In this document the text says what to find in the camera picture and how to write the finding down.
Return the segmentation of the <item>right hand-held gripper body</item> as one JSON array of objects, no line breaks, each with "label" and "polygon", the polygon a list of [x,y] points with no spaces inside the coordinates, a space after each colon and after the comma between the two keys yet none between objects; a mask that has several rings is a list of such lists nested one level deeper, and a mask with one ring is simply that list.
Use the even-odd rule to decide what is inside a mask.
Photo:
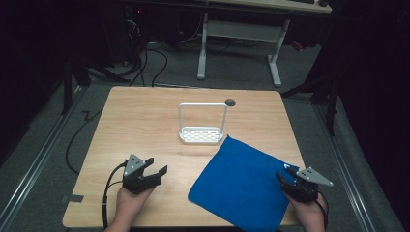
[{"label": "right hand-held gripper body", "polygon": [[312,167],[297,170],[297,177],[291,183],[296,187],[295,192],[286,193],[301,203],[310,203],[318,199],[319,185],[332,187],[334,183],[317,172]]}]

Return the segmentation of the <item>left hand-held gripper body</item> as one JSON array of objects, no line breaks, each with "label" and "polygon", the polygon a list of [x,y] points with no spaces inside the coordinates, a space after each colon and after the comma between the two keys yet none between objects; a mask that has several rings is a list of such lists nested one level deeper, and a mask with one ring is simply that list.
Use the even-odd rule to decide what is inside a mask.
[{"label": "left hand-held gripper body", "polygon": [[133,194],[140,194],[147,189],[152,189],[161,183],[160,179],[146,179],[142,166],[143,159],[135,154],[130,154],[123,174],[123,187]]}]

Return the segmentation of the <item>blue cloth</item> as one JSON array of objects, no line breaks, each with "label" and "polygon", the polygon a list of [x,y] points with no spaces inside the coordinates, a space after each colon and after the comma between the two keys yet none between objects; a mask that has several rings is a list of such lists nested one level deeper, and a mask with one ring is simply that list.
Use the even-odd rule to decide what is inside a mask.
[{"label": "blue cloth", "polygon": [[294,183],[290,165],[226,137],[188,194],[189,201],[245,232],[275,232],[286,212],[280,175]]}]

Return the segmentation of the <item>white towel rack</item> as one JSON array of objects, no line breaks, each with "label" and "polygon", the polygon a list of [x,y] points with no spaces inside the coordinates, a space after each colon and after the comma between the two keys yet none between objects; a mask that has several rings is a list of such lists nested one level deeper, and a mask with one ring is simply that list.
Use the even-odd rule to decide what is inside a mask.
[{"label": "white towel rack", "polygon": [[[221,124],[216,126],[184,126],[183,125],[183,108],[184,107],[222,107],[223,114]],[[203,103],[203,102],[183,102],[178,105],[179,113],[179,137],[185,144],[218,144],[223,138],[224,124],[227,113],[226,103]]]}]

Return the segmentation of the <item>person's right hand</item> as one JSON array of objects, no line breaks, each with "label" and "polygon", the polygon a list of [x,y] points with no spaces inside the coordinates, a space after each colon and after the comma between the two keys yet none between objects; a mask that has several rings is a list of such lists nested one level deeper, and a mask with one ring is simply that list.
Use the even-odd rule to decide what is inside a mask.
[{"label": "person's right hand", "polygon": [[326,232],[323,210],[327,210],[327,204],[321,194],[318,195],[317,203],[309,204],[298,202],[289,195],[286,198],[295,209],[296,217],[305,232]]}]

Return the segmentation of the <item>person's left hand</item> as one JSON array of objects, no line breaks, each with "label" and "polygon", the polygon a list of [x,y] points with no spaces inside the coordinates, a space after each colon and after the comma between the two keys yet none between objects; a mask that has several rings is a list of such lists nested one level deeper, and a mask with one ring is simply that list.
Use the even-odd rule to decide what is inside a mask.
[{"label": "person's left hand", "polygon": [[149,188],[142,193],[134,194],[120,188],[117,193],[115,217],[110,226],[117,232],[129,231],[153,191],[153,188]]}]

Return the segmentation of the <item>grey tape piece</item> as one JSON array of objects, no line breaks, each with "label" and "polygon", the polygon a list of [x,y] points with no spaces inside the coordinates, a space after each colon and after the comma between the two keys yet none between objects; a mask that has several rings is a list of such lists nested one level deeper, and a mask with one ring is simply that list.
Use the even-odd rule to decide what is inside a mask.
[{"label": "grey tape piece", "polygon": [[62,203],[69,203],[69,202],[79,202],[79,203],[81,203],[83,198],[84,198],[83,195],[65,194],[61,197],[61,202]]}]

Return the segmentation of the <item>black metal stand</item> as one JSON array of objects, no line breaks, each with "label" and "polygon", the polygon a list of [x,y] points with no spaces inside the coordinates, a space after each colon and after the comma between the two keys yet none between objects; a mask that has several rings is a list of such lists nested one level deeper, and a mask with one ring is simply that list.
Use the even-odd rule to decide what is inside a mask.
[{"label": "black metal stand", "polygon": [[114,81],[127,82],[127,80],[121,77],[119,74],[111,72],[103,66],[100,66],[83,56],[77,54],[71,55],[64,63],[63,115],[66,115],[73,105],[73,79],[75,79],[79,87],[89,87],[91,85],[91,77],[88,73],[89,68],[96,70],[97,72],[107,76]]},{"label": "black metal stand", "polygon": [[325,127],[330,135],[334,135],[334,119],[337,113],[337,88],[340,68],[312,68],[305,82],[297,87],[281,93],[288,98],[298,93],[311,93],[310,102],[313,105],[326,104],[327,112]]}]

